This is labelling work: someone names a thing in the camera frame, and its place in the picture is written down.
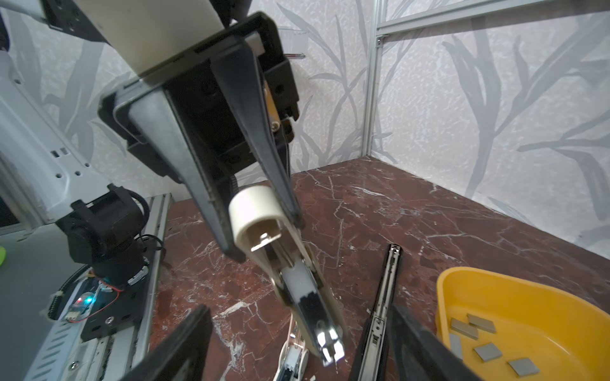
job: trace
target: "leaf pattern wallpaper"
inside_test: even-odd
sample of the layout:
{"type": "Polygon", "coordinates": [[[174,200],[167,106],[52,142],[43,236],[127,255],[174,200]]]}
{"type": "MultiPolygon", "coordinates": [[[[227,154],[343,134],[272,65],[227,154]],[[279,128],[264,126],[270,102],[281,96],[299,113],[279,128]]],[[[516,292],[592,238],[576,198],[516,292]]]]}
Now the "leaf pattern wallpaper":
{"type": "MultiPolygon", "coordinates": [[[[307,57],[291,61],[301,98],[292,171],[358,157],[372,0],[254,0],[250,9],[267,13],[278,26],[308,32],[307,57]]],[[[12,39],[10,55],[28,91],[98,171],[143,195],[190,197],[184,186],[155,175],[126,152],[124,141],[96,116],[100,94],[134,75],[114,49],[11,11],[2,15],[12,39]]],[[[238,174],[240,185],[262,179],[256,165],[238,174]]]]}
{"type": "Polygon", "coordinates": [[[610,258],[609,9],[560,0],[386,41],[373,155],[610,258]]]}

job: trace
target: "metal plate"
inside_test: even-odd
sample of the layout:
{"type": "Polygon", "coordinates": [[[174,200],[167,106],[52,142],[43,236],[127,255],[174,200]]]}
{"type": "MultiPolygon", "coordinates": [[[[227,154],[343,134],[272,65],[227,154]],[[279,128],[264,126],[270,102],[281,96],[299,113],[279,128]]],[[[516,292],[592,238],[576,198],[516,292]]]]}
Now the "metal plate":
{"type": "Polygon", "coordinates": [[[480,318],[479,316],[471,315],[469,313],[466,314],[468,316],[468,324],[471,326],[477,327],[478,329],[482,329],[483,331],[487,331],[490,333],[496,333],[495,324],[491,320],[480,318]]]}
{"type": "Polygon", "coordinates": [[[540,373],[540,369],[528,357],[518,360],[509,361],[508,365],[517,373],[519,377],[530,376],[531,374],[540,373]]]}
{"type": "Polygon", "coordinates": [[[476,327],[469,326],[463,321],[457,320],[456,318],[451,319],[451,329],[455,332],[459,332],[473,340],[479,340],[479,330],[476,327]]]}
{"type": "Polygon", "coordinates": [[[484,363],[502,357],[502,351],[500,351],[493,343],[474,347],[473,350],[479,355],[479,357],[481,357],[481,360],[484,363]]]}
{"type": "Polygon", "coordinates": [[[451,351],[453,354],[460,360],[463,360],[464,354],[462,353],[462,339],[460,339],[460,337],[455,333],[450,333],[449,342],[451,344],[451,351]]]}

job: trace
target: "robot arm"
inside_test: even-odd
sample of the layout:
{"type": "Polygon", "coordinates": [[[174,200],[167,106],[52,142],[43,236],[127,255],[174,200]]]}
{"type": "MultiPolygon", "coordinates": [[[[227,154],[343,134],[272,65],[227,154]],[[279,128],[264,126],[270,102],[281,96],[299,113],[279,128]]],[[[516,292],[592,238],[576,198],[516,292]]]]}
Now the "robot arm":
{"type": "MultiPolygon", "coordinates": [[[[101,99],[100,118],[157,174],[186,184],[228,257],[249,257],[268,274],[307,348],[324,365],[340,360],[346,325],[301,239],[304,221],[290,184],[290,118],[298,118],[298,93],[274,22],[256,13],[224,29],[226,17],[207,14],[210,3],[202,0],[180,2],[192,9],[167,2],[176,8],[167,13],[146,1],[75,3],[43,0],[45,16],[37,19],[71,34],[96,26],[99,35],[88,30],[83,37],[110,43],[140,76],[101,99]],[[126,16],[129,6],[137,22],[126,16]],[[235,173],[254,162],[271,187],[239,191],[235,173]]],[[[90,221],[92,208],[71,207],[62,227],[68,237],[75,219],[90,221]]]]}

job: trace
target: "yellow plastic container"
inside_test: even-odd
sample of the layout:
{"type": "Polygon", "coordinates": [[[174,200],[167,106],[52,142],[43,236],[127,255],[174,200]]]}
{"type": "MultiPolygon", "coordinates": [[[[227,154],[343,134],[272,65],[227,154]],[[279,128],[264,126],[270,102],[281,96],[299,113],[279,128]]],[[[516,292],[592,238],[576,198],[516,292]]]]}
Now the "yellow plastic container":
{"type": "Polygon", "coordinates": [[[455,267],[437,281],[437,336],[450,347],[451,319],[493,321],[496,333],[460,335],[464,363],[486,381],[516,380],[507,361],[529,357],[537,380],[610,380],[610,315],[553,287],[495,272],[455,267]],[[503,356],[483,363],[473,348],[495,344],[503,356]]]}

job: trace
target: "red marble surface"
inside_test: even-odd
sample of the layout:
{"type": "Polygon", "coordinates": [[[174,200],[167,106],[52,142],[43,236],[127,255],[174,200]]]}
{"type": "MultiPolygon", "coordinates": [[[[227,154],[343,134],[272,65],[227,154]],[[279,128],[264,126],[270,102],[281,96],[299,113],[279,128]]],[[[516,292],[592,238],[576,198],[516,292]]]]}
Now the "red marble surface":
{"type": "MultiPolygon", "coordinates": [[[[306,379],[345,380],[375,299],[389,242],[403,247],[395,303],[435,330],[436,280],[472,266],[568,291],[610,312],[610,261],[371,158],[293,176],[307,227],[349,327],[346,357],[306,379]]],[[[215,334],[204,380],[271,380],[290,315],[252,262],[223,257],[191,200],[168,215],[151,348],[198,304],[211,308],[215,334]]],[[[395,380],[393,364],[387,380],[395,380]]]]}

